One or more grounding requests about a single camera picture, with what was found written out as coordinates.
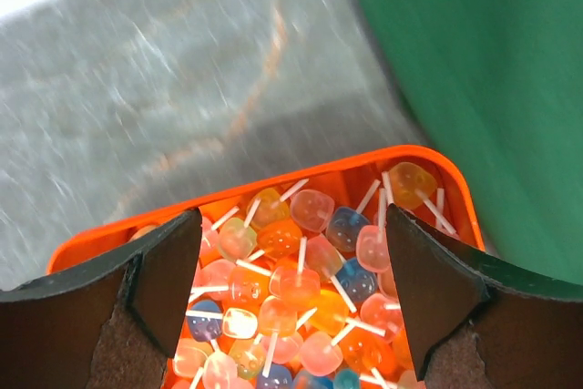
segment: pink lollipop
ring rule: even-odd
[[[270,346],[270,338],[262,337],[261,345],[267,350]],[[295,357],[303,345],[303,338],[299,333],[294,333],[288,337],[278,338],[273,352],[273,362],[276,364],[286,364]]]
[[[401,306],[397,300],[375,293],[366,299],[361,307],[361,319],[385,330],[384,339],[392,342],[404,326]]]
[[[237,379],[237,364],[227,354],[217,351],[204,363],[202,384],[205,389],[229,389]]]
[[[222,301],[229,296],[229,276],[235,264],[227,260],[215,260],[202,268],[202,278],[205,286],[226,287],[222,292],[210,292],[209,297],[214,301]]]
[[[338,345],[332,346],[328,334],[316,332],[300,348],[300,362],[310,374],[323,377],[338,369],[343,362],[343,353]]]
[[[384,189],[380,189],[378,225],[364,226],[356,240],[356,259],[367,271],[384,272],[391,269],[391,258],[384,229],[385,216],[386,198]]]

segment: orange tray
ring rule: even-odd
[[[381,171],[388,170],[400,161],[416,163],[437,179],[439,187],[445,189],[444,215],[454,225],[460,240],[485,251],[470,191],[457,167],[432,149],[396,146],[263,179],[81,232],[57,248],[48,263],[46,273],[62,271],[123,245],[138,229],[149,224],[164,223],[183,210],[200,208],[204,216],[215,221],[233,206],[245,204],[261,189],[287,189],[298,179],[309,178],[310,181],[304,188],[327,193],[334,198],[336,205],[354,206],[361,200],[373,179],[380,178]],[[375,205],[375,202],[370,202],[363,214],[371,218],[376,210]],[[414,213],[420,219],[435,224],[435,217],[426,206],[420,207]],[[207,262],[209,261],[201,260],[203,266]],[[187,332],[183,327],[182,336],[186,336]],[[169,366],[164,387],[171,387],[175,378]]]

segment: lollipop stick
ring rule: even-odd
[[[374,325],[371,325],[369,323],[359,321],[358,319],[346,318],[346,321],[349,324],[354,325],[355,327],[362,328],[363,330],[366,330],[367,332],[373,334],[378,334],[381,337],[384,337],[384,335],[386,334],[386,330],[383,330],[382,328],[379,327],[375,327]]]
[[[202,310],[186,310],[186,315],[194,318],[222,319],[222,313],[204,312]]]
[[[389,385],[376,368],[371,368],[371,374],[383,389],[396,389],[398,387],[396,384]]]
[[[383,187],[386,190],[386,205],[394,204],[393,188],[391,187],[391,180],[389,179],[389,172],[383,172],[381,174],[383,178]]]
[[[249,257],[247,257],[247,260],[245,260],[245,261],[249,261],[249,262],[256,261],[257,259],[259,259],[263,255],[265,255],[265,251],[264,250],[258,250],[258,251],[255,251]]]
[[[332,277],[330,277],[330,282],[336,288],[336,291],[338,291],[338,294],[342,297],[342,299],[344,300],[344,302],[348,306],[350,313],[356,312],[356,306],[354,305],[353,300],[350,299],[350,296],[348,296],[348,293],[346,293],[346,291],[344,290],[344,288],[342,287],[342,285],[340,284],[340,282],[336,278],[336,275],[333,275]]]
[[[384,233],[384,217],[386,216],[386,200],[384,199],[384,189],[379,190],[379,232],[376,235],[376,241],[380,242],[383,239]]]
[[[197,389],[197,386],[199,385],[199,381],[200,381],[200,378],[202,378],[203,373],[204,373],[204,368],[199,368],[197,370],[197,373],[194,374],[194,380],[192,380],[192,383],[190,384],[190,389]]]
[[[309,179],[300,179],[294,185],[292,185],[289,189],[285,190],[285,192],[280,196],[280,202],[284,202],[288,199],[293,193],[301,189]]]
[[[303,236],[300,239],[300,253],[298,254],[298,273],[301,274],[303,272],[303,264],[306,260],[306,244],[308,242],[308,238]]]
[[[310,309],[309,311],[307,311],[306,313],[304,313],[302,316],[300,316],[300,318],[298,319],[298,322],[295,324],[295,329],[296,330],[300,330],[300,327],[302,325],[304,325],[305,323],[308,322],[308,320],[313,316],[314,313],[316,313],[318,311],[317,307],[314,307],[313,309]]]
[[[263,365],[263,372],[261,373],[266,378],[270,375],[271,363],[273,362],[273,355],[275,354],[276,343],[277,333],[272,333],[270,339],[270,346],[267,349],[267,355],[265,356],[265,365]]]
[[[217,220],[215,223],[212,224],[212,226],[210,227],[211,230],[216,231],[219,229],[219,227],[225,223],[227,220],[229,220],[232,216],[235,215],[235,213],[239,211],[239,207],[235,206],[232,209],[230,209],[229,211],[227,211],[225,214],[223,214],[219,220]]]
[[[216,339],[210,339],[210,346],[212,346],[212,349],[215,351],[215,353],[220,352],[219,343]]]
[[[444,207],[445,207],[445,190],[442,189],[441,187],[439,189],[437,189],[437,202],[435,203],[437,210],[444,214]],[[435,217],[435,227],[438,230],[441,230],[441,222],[439,221],[439,219],[437,217]]]
[[[373,184],[371,184],[371,187],[368,189],[368,191],[364,195],[363,200],[361,200],[361,203],[358,204],[358,207],[356,207],[356,212],[358,214],[361,214],[364,211],[364,209],[366,208],[368,203],[371,201],[371,199],[374,196],[374,193],[376,192],[376,190],[378,189],[378,187],[380,185],[381,185],[381,181],[379,181],[378,179],[375,179],[373,181]]]
[[[247,213],[247,217],[245,218],[245,221],[243,222],[244,228],[249,228],[249,225],[250,225],[251,221],[253,220],[253,216],[255,216],[255,212],[259,208],[259,204],[261,204],[261,200],[259,198],[257,198],[255,201],[253,201],[253,204],[251,205],[251,208],[249,209],[249,213]]]
[[[449,223],[445,216],[439,212],[434,203],[431,200],[429,200],[429,198],[427,198],[427,196],[425,196],[425,194],[421,190],[417,189],[415,191],[415,194],[423,200],[423,204],[425,204],[427,208],[434,214],[435,218],[441,222],[441,224],[444,226],[447,232],[449,232],[452,235],[457,234],[453,225]]]
[[[352,323],[347,323],[346,325],[344,325],[344,328],[342,328],[338,334],[336,334],[332,341],[330,342],[330,346],[336,346],[338,344],[339,341],[341,341],[344,337],[346,337],[348,335],[349,332],[351,332],[354,328],[354,324]]]
[[[250,271],[254,271],[257,272],[261,275],[265,275],[266,277],[271,277],[272,272],[264,269],[264,268],[260,268],[259,266],[255,266],[253,263],[249,263],[247,261],[244,260],[237,260],[235,261],[235,264],[237,266],[241,266],[241,268],[245,268],[245,269],[249,269]]]

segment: candy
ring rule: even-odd
[[[334,200],[318,190],[306,189],[291,198],[291,218],[303,229],[312,232],[325,230],[334,212]]]
[[[293,379],[293,389],[333,389],[333,383],[327,377],[318,377],[302,369]]]
[[[392,342],[404,326],[398,301],[386,298],[381,293],[375,293],[367,298],[360,314],[363,322],[385,329],[384,339],[387,342]]]
[[[334,389],[361,389],[358,374],[350,368],[342,369],[334,377]]]
[[[362,328],[354,328],[340,340],[344,361],[357,374],[371,371],[381,362],[381,353],[376,343],[373,334]]]
[[[364,302],[376,292],[378,286],[376,275],[361,266],[356,257],[346,261],[336,274],[336,278],[346,294],[356,303]]]
[[[267,225],[257,234],[257,246],[274,260],[293,254],[300,248],[302,230],[291,219]]]
[[[194,304],[191,310],[196,312],[208,312],[216,313],[218,318],[213,318],[209,316],[188,316],[187,312],[187,323],[189,325],[190,334],[195,341],[199,342],[209,342],[217,339],[221,334],[221,324],[220,319],[222,315],[220,314],[219,306],[210,300],[199,301]]]
[[[418,192],[429,197],[437,189],[437,181],[429,172],[407,161],[402,161],[389,170],[389,180],[394,202],[409,210],[415,210],[424,203]]]
[[[229,277],[230,303],[242,308],[259,307],[269,296],[269,284],[269,277],[237,266]]]
[[[356,258],[367,271],[383,272],[391,269],[391,258],[384,229],[385,215],[386,199],[384,189],[380,189],[378,224],[364,226],[356,241]]]
[[[338,345],[332,346],[328,334],[316,332],[303,342],[300,362],[310,374],[324,376],[338,369],[343,362],[343,353]]]
[[[231,346],[229,356],[237,364],[238,376],[250,380],[257,376],[265,363],[265,348],[253,340],[237,340]]]
[[[229,389],[237,379],[237,364],[227,354],[217,351],[204,363],[202,384],[205,389]]]
[[[215,260],[202,268],[202,279],[206,286],[225,286],[229,284],[229,277],[235,264],[227,260]],[[223,292],[209,293],[214,301],[222,301],[229,296],[229,289]]]
[[[259,374],[256,389],[292,389],[292,373],[281,364],[271,367],[267,376]]]
[[[220,229],[217,249],[229,261],[247,258],[257,246],[257,233],[250,227],[251,220],[261,200],[251,204],[245,221],[231,218]]]
[[[267,350],[270,345],[270,338],[261,338],[261,345]],[[287,337],[278,337],[273,353],[273,362],[277,364],[286,364],[297,355],[302,348],[303,338],[299,333],[294,333]]]
[[[317,311],[310,323],[325,333],[335,336],[344,327],[348,307],[338,293],[322,289],[316,303]]]
[[[380,184],[381,181],[378,179],[373,182],[356,210],[349,207],[340,207],[334,212],[326,228],[326,239],[339,251],[354,251],[358,233],[364,226],[371,224],[362,213]]]
[[[208,343],[188,338],[179,339],[172,359],[172,370],[179,377],[194,378],[211,354],[212,348]]]

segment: lollipop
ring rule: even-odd
[[[334,377],[334,389],[361,389],[358,374],[350,368],[342,369]]]
[[[300,349],[300,362],[312,375],[324,376],[333,373],[343,362],[343,353],[332,338],[324,332],[310,335]]]
[[[251,221],[253,228],[260,230],[268,226],[270,223],[289,218],[290,208],[285,201],[292,194],[301,189],[306,182],[308,182],[307,179],[302,179],[296,182],[282,195],[280,195],[275,189],[263,189],[257,193],[248,207],[248,209],[250,209],[256,200],[260,200],[261,202],[259,208],[257,208],[257,212],[253,216],[253,220]]]
[[[256,377],[265,364],[265,348],[251,339],[235,341],[229,356],[237,364],[238,376],[245,380]]]
[[[281,298],[295,310],[312,308],[320,296],[320,277],[311,269],[304,269],[307,239],[300,239],[300,254],[296,270],[283,268],[279,292]]]
[[[262,372],[264,377],[267,377],[270,373],[278,336],[287,337],[294,334],[297,322],[297,313],[279,298],[271,296],[261,305],[259,311],[259,331],[262,335],[271,336],[267,357],[265,358],[265,366]]]
[[[333,389],[332,380],[327,377],[318,377],[302,369],[293,379],[293,389]]]
[[[251,204],[245,221],[231,218],[220,229],[217,249],[226,260],[245,259],[257,245],[257,233],[250,224],[260,202],[260,199],[256,199]]]
[[[384,339],[387,342],[392,342],[404,325],[401,305],[381,293],[375,293],[367,298],[360,314],[364,322],[385,329]]]
[[[435,215],[447,232],[456,235],[455,228],[437,209],[429,197],[437,189],[435,178],[420,166],[402,161],[389,170],[394,202],[404,209],[415,210],[422,204]]]
[[[330,280],[350,311],[356,312],[353,300],[350,299],[350,296],[348,296],[338,278],[336,278],[336,273],[345,262],[346,260],[321,234],[308,240],[306,245],[306,265],[318,273],[321,282]]]
[[[326,238],[339,251],[354,251],[358,233],[364,226],[371,224],[362,213],[380,185],[381,181],[376,179],[364,195],[361,203],[356,207],[356,210],[349,207],[340,207],[334,212],[326,229]]]
[[[229,389],[237,379],[237,364],[227,354],[216,351],[204,363],[202,384],[205,389]]]
[[[380,189],[378,225],[364,226],[358,233],[356,241],[356,258],[367,271],[384,272],[391,269],[391,258],[384,229],[385,216],[386,199],[384,189]]]
[[[269,372],[257,376],[256,389],[292,389],[292,373],[281,364],[270,367]]]
[[[178,377],[194,378],[211,354],[212,348],[208,343],[188,338],[179,339],[172,359],[172,370]]]
[[[333,212],[334,200],[321,191],[305,189],[291,198],[291,218],[305,230],[322,232]]]
[[[186,312],[189,318],[189,327],[192,327],[190,330],[192,337],[194,337],[195,333],[198,337],[211,337],[214,335],[216,327],[215,325],[211,325],[210,321],[212,320],[222,320],[221,333],[233,339],[250,339],[257,332],[257,317],[252,312],[230,307],[225,314],[222,314],[220,313],[219,306],[214,302],[212,304],[214,305],[201,301],[194,305],[192,310]],[[209,340],[212,343],[214,339],[216,337],[212,337]]]
[[[364,302],[376,292],[378,286],[376,275],[361,266],[356,257],[346,261],[336,274],[336,278],[355,303]]]
[[[217,247],[217,243],[219,242],[219,234],[217,233],[217,230],[223,223],[234,216],[237,211],[239,211],[239,207],[233,207],[223,214],[215,223],[212,223],[210,219],[204,216],[202,217],[202,236],[200,238],[199,257],[205,256]]]

